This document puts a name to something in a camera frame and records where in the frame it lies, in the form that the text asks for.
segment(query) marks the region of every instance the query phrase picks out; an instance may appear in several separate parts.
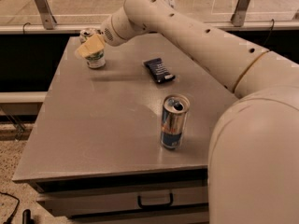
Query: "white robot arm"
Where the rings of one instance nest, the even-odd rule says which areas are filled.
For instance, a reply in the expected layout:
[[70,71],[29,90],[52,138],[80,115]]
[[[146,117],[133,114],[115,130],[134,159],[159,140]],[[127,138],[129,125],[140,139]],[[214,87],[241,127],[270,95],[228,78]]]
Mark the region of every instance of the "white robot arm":
[[124,0],[101,25],[118,46],[158,32],[236,97],[210,141],[210,223],[298,223],[299,66],[174,10],[174,0]]

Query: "can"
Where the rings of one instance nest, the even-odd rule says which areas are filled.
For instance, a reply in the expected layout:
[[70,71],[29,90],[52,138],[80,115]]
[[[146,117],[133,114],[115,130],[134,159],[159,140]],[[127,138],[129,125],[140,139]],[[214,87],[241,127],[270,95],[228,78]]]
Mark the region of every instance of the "can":
[[[98,30],[95,28],[85,28],[80,31],[79,40],[82,43],[86,42],[89,37],[94,34],[99,34]],[[104,58],[104,50],[94,53],[93,55],[86,58],[87,65],[91,69],[102,67],[106,64]]]
[[189,108],[190,102],[184,95],[172,94],[164,99],[161,125],[164,147],[176,149],[181,146]]

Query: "can top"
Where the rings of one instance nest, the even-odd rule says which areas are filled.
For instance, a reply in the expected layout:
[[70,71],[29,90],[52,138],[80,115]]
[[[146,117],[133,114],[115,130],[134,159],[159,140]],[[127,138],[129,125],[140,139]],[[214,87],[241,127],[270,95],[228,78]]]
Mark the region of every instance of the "can top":
[[188,112],[189,107],[189,100],[181,94],[168,95],[164,100],[164,108],[171,113],[186,113]]

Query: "drawer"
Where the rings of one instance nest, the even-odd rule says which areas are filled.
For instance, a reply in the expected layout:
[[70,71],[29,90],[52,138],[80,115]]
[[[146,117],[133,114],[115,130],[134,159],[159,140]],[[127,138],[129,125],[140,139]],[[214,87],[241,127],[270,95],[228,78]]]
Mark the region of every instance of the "drawer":
[[37,200],[54,216],[113,214],[127,211],[159,211],[208,203],[207,186],[180,189],[104,193],[102,190],[40,194]]

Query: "soda can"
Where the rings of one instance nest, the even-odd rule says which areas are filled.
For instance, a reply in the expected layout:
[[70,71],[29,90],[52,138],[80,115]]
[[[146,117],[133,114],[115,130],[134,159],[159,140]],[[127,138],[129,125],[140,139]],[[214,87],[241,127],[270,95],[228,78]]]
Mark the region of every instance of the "soda can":
[[172,94],[164,99],[162,111],[161,143],[169,149],[181,146],[190,102],[181,94]]
[[[98,34],[98,30],[95,28],[86,28],[80,31],[80,42],[81,44],[86,42],[89,37],[91,37],[94,34]],[[86,58],[87,65],[91,69],[102,67],[106,64],[105,58],[104,58],[104,50],[102,49],[99,52],[94,53],[93,55]]]

